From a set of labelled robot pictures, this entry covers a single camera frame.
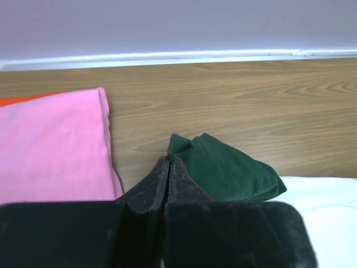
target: white cloth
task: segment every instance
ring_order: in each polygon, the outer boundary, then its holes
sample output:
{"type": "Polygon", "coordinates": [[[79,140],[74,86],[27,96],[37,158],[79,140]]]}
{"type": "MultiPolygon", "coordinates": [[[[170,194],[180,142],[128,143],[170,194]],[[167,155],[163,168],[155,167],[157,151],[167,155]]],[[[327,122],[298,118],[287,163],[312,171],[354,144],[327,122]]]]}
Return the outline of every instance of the white cloth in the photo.
{"type": "Polygon", "coordinates": [[[357,267],[357,179],[282,177],[287,191],[270,201],[303,217],[319,268],[357,267]]]}

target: white wall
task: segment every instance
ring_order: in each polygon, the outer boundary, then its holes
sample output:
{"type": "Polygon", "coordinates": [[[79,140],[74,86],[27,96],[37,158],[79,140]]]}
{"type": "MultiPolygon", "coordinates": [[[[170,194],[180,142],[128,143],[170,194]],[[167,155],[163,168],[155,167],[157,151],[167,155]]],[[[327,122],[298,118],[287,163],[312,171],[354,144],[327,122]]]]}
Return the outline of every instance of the white wall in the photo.
{"type": "Polygon", "coordinates": [[[133,59],[121,54],[175,51],[234,50],[229,54],[234,56],[240,50],[266,49],[353,54],[357,1],[0,1],[2,64],[69,56],[105,59],[108,54],[133,59]]]}

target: black plastic part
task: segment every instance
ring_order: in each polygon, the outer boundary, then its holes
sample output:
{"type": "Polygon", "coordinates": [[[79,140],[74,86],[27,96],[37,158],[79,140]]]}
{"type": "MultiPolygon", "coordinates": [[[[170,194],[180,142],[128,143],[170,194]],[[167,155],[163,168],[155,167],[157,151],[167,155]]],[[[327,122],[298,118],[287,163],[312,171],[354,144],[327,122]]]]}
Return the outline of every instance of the black plastic part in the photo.
{"type": "Polygon", "coordinates": [[[170,167],[168,201],[210,201],[212,198],[190,177],[181,158],[170,167]]]}
{"type": "Polygon", "coordinates": [[[166,205],[166,268],[316,268],[303,220],[278,202],[166,205]]]}
{"type": "Polygon", "coordinates": [[[0,267],[109,268],[125,203],[18,203],[0,207],[0,267]]]}
{"type": "Polygon", "coordinates": [[[160,158],[152,171],[120,198],[128,204],[119,250],[122,268],[160,266],[169,168],[167,158],[160,158]]]}

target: dark green fabric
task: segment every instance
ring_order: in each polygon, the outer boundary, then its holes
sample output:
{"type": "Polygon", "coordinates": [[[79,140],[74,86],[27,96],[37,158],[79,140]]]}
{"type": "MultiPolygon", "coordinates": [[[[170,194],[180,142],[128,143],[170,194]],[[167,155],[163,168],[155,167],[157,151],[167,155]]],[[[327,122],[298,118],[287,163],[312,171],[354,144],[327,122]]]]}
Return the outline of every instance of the dark green fabric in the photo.
{"type": "Polygon", "coordinates": [[[172,134],[167,154],[170,161],[182,158],[190,176],[215,200],[264,201],[286,191],[271,166],[207,133],[192,141],[172,134]]]}

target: orange cloth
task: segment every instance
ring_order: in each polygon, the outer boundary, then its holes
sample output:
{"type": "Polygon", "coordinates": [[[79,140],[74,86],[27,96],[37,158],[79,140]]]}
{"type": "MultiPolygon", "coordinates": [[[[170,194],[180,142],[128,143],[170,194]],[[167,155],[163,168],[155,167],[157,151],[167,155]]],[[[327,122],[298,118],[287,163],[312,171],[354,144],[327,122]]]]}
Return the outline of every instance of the orange cloth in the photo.
{"type": "Polygon", "coordinates": [[[53,93],[46,93],[46,94],[41,94],[41,95],[36,95],[36,96],[29,96],[29,97],[13,97],[13,98],[0,98],[0,107],[13,104],[13,103],[18,103],[18,102],[25,102],[29,101],[31,99],[37,99],[37,98],[42,98],[42,97],[47,97],[55,94],[60,94],[60,93],[65,93],[66,91],[58,91],[58,92],[53,92],[53,93]]]}

